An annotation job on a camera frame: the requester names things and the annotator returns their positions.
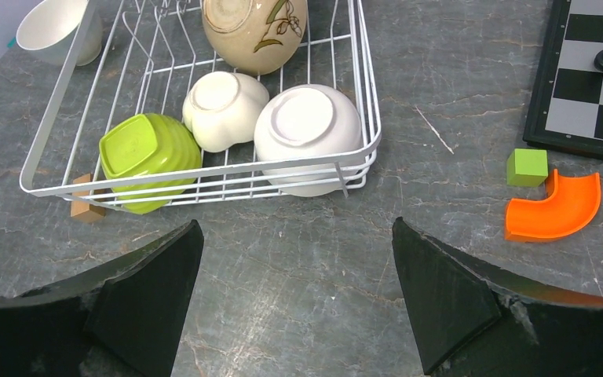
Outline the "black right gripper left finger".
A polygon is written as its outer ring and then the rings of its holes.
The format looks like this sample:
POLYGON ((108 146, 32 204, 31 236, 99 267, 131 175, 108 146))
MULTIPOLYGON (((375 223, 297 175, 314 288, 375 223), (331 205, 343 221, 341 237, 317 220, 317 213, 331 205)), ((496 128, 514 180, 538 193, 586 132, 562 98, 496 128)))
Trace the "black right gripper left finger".
POLYGON ((93 350, 143 376, 170 375, 203 244, 190 221, 78 275, 0 297, 0 376, 79 376, 93 350))

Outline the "tan ceramic floral bowl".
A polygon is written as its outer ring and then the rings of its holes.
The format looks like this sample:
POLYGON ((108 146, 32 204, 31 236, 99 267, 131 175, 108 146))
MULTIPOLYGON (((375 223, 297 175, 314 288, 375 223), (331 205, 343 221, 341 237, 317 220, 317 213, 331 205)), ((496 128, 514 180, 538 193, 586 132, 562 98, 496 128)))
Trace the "tan ceramic floral bowl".
POLYGON ((249 75, 267 75, 292 58, 308 20, 306 0, 206 0, 205 35, 217 55, 249 75))

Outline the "large white ribbed bowl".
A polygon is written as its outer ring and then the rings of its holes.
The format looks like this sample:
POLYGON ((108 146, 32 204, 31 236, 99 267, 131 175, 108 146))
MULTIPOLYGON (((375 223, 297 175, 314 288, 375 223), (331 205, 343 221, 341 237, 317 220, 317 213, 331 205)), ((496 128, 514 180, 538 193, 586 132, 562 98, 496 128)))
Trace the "large white ribbed bowl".
MULTIPOLYGON (((40 2, 21 21, 16 31, 18 46, 43 62, 62 66, 89 1, 46 0, 40 2)), ((103 23, 95 10, 77 66, 95 60, 102 50, 103 23)))

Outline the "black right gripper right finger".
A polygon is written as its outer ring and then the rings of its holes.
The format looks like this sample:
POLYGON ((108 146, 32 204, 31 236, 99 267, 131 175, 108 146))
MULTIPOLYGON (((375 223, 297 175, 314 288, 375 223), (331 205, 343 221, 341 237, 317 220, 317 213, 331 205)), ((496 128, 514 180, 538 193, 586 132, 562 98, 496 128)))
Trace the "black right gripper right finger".
POLYGON ((429 376, 603 376, 603 297, 517 275, 398 218, 397 275, 429 376))

